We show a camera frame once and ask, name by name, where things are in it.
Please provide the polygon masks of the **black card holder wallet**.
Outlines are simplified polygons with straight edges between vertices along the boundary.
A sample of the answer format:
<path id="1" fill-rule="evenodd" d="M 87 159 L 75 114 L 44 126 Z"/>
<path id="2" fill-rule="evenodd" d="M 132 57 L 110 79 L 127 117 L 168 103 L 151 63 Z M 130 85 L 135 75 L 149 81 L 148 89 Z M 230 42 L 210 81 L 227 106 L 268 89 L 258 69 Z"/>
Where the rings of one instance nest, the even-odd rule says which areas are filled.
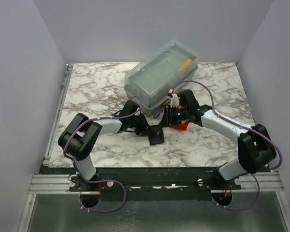
<path id="1" fill-rule="evenodd" d="M 160 145 L 164 143 L 164 133 L 160 125 L 149 126 L 147 136 L 150 145 Z"/>

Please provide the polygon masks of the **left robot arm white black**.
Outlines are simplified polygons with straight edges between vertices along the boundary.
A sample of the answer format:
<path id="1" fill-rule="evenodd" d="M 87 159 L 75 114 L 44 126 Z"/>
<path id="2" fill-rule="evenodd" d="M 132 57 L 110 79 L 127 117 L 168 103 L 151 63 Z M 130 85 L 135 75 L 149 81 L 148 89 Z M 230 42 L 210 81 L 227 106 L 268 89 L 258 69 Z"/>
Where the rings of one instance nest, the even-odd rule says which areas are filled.
<path id="1" fill-rule="evenodd" d="M 77 114 L 58 139 L 58 145 L 63 149 L 64 156 L 69 158 L 81 176 L 81 186 L 87 191 L 97 187 L 96 168 L 90 158 L 90 153 L 97 138 L 108 133 L 121 133 L 133 128 L 138 136 L 147 136 L 150 145 L 164 143 L 163 130 L 160 125 L 150 126 L 140 113 L 140 106 L 128 100 L 117 114 L 100 119 L 90 119 L 82 113 Z"/>

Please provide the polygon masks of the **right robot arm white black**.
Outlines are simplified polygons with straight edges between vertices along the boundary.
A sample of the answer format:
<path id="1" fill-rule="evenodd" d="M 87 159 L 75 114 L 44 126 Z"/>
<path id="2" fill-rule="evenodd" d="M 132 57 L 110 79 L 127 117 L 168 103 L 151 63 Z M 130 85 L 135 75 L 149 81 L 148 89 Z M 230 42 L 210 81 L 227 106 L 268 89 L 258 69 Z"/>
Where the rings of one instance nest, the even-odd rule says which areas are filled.
<path id="1" fill-rule="evenodd" d="M 250 126 L 218 114 L 212 106 L 199 105 L 189 89 L 168 93 L 170 103 L 164 107 L 160 126 L 176 127 L 189 123 L 218 132 L 237 143 L 238 156 L 219 167 L 213 174 L 213 185 L 224 189 L 230 180 L 243 175 L 254 174 L 276 157 L 274 146 L 265 126 Z"/>

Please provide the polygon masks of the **red plastic bin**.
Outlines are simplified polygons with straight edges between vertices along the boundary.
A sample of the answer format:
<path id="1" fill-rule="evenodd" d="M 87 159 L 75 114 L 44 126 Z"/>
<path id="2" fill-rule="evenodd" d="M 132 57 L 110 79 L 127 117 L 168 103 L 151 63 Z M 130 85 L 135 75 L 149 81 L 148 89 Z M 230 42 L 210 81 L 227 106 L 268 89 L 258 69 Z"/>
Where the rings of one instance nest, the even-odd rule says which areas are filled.
<path id="1" fill-rule="evenodd" d="M 180 103 L 179 108 L 171 108 L 170 127 L 180 131 L 186 131 L 188 127 L 188 114 L 186 109 Z"/>

